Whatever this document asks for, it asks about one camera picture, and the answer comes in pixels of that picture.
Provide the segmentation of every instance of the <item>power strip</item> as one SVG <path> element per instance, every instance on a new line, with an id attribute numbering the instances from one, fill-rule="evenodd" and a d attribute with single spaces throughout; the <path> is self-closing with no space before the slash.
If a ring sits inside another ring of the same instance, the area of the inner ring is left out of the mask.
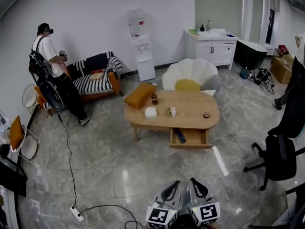
<path id="1" fill-rule="evenodd" d="M 77 219 L 79 222 L 81 222 L 81 221 L 84 220 L 84 217 L 83 217 L 82 215 L 80 215 L 79 211 L 76 209 L 75 206 L 74 206 L 74 208 L 73 208 L 73 206 L 72 206 L 72 207 L 70 208 L 70 210 L 71 210 L 72 214 L 76 217 L 76 219 Z"/>

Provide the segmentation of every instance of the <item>black office chair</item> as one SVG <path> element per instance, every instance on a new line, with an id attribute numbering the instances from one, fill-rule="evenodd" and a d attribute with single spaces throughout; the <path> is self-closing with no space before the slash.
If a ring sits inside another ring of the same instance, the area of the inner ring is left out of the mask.
<path id="1" fill-rule="evenodd" d="M 266 150 L 254 143 L 252 148 L 258 149 L 258 154 L 264 159 L 262 164 L 254 167 L 245 167 L 244 172 L 266 167 L 264 185 L 268 179 L 282 181 L 293 178 L 296 174 L 296 156 L 305 153 L 305 147 L 295 151 L 295 146 L 289 138 L 296 138 L 305 125 L 305 86 L 291 89 L 283 118 L 280 124 L 268 132 Z"/>

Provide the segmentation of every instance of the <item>open drawer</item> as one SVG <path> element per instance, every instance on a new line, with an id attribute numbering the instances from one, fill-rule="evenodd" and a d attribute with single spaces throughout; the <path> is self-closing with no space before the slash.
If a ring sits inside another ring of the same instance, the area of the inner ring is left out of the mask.
<path id="1" fill-rule="evenodd" d="M 171 140 L 169 143 L 170 148 L 211 148 L 212 145 L 208 144 L 207 130 L 198 129 L 180 129 L 185 137 L 186 142 L 181 143 L 178 135 L 171 130 Z"/>

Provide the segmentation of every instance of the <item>bag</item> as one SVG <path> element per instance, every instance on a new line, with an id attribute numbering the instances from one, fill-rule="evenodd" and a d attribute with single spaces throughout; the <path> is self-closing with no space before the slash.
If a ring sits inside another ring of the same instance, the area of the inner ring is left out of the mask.
<path id="1" fill-rule="evenodd" d="M 38 52 L 39 44 L 44 37 L 41 37 L 37 43 L 36 51 L 31 49 L 30 65 L 29 71 L 35 81 L 35 83 L 40 86 L 42 83 L 46 82 L 52 72 L 51 66 L 44 59 L 44 57 Z"/>
<path id="2" fill-rule="evenodd" d="M 283 55 L 289 54 L 289 51 L 288 51 L 288 49 L 286 48 L 285 45 L 278 45 L 278 48 Z"/>

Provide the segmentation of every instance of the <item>sneaker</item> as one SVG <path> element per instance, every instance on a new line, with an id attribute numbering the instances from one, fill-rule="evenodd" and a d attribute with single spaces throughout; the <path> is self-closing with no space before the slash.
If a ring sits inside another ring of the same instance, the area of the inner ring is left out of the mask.
<path id="1" fill-rule="evenodd" d="M 83 120 L 80 120 L 79 123 L 80 123 L 80 125 L 84 125 L 84 124 L 86 124 L 90 120 L 91 120 L 91 115 L 87 114 L 87 118 L 83 119 Z"/>
<path id="2" fill-rule="evenodd" d="M 280 99 L 275 99 L 274 103 L 275 103 L 275 107 L 276 107 L 277 110 L 281 110 L 282 109 L 282 105 L 281 105 Z"/>

